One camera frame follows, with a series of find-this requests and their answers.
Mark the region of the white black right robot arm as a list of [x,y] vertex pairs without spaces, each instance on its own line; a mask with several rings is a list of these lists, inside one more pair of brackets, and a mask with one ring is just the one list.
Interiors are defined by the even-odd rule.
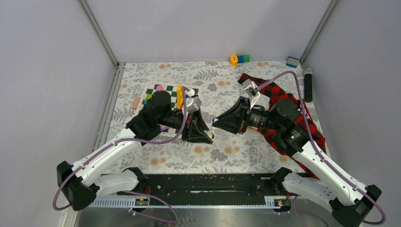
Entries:
[[381,190],[375,185],[361,183],[333,162],[296,122],[300,115],[290,99],[281,99],[266,111],[260,105],[250,107],[249,100],[240,97],[212,125],[233,134],[242,134],[247,127],[275,130],[274,145],[307,167],[318,181],[304,179],[281,168],[273,175],[273,192],[297,194],[325,208],[342,226],[360,226],[380,197]]

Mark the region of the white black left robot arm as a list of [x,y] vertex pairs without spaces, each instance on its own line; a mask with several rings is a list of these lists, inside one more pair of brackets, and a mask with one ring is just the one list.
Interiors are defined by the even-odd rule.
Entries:
[[212,144],[214,135],[201,115],[201,100],[193,91],[183,90],[183,106],[173,110],[171,95],[156,91],[146,105],[128,122],[119,134],[93,153],[75,161],[57,165],[58,190],[53,208],[63,194],[74,211],[89,206],[97,197],[115,192],[133,191],[142,194],[147,182],[141,171],[133,168],[117,174],[105,174],[110,166],[129,152],[147,144],[162,145],[177,138],[189,143]]

